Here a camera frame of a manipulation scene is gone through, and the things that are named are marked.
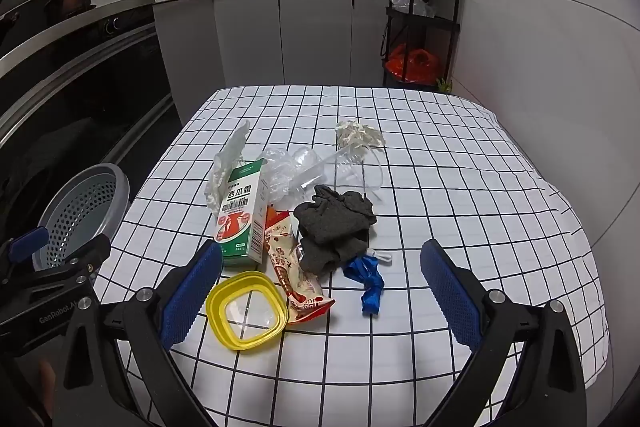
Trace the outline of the person's left hand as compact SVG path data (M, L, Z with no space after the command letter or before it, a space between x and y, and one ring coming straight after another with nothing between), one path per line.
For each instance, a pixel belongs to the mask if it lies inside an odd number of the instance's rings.
M49 415L52 415L54 389L55 389L55 371L52 365L45 359L38 363L38 372L40 377L40 395L44 408Z

